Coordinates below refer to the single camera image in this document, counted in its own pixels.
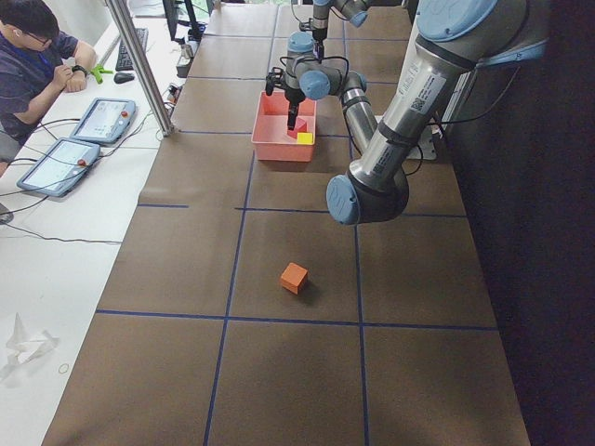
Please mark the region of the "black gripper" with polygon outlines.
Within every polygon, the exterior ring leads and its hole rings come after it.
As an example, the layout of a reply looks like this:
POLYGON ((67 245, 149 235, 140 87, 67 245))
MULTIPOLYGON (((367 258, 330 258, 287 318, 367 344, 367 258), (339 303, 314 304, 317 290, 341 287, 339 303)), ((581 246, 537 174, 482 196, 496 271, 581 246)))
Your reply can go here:
POLYGON ((287 129, 294 130, 298 118, 299 104, 305 100, 305 95, 300 88, 288 87, 284 91, 284 97, 289 102, 287 129))
POLYGON ((324 43, 325 40, 325 28, 313 28, 312 29, 312 37, 316 41, 315 42, 315 57, 317 59, 322 59, 324 57, 324 43))

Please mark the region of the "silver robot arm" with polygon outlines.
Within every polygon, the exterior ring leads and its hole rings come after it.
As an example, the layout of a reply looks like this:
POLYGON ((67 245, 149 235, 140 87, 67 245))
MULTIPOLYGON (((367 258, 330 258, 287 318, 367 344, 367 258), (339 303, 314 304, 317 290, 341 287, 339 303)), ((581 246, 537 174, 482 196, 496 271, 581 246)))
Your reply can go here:
POLYGON ((324 58, 324 41, 328 35, 329 14, 338 15, 355 27, 360 27, 368 17, 370 3, 364 0, 313 0, 309 27, 314 40, 314 56, 324 58))
POLYGON ((331 10, 361 26, 369 1, 316 1, 312 16, 287 42, 284 68, 268 75, 266 91, 284 91, 287 126, 309 98, 335 96, 360 151, 326 189, 337 222, 357 225, 394 219, 406 207, 402 163, 436 111, 448 102, 459 77, 482 66, 537 59, 549 37, 548 1, 421 1, 394 97, 377 119, 362 75, 325 65, 324 40, 331 10))

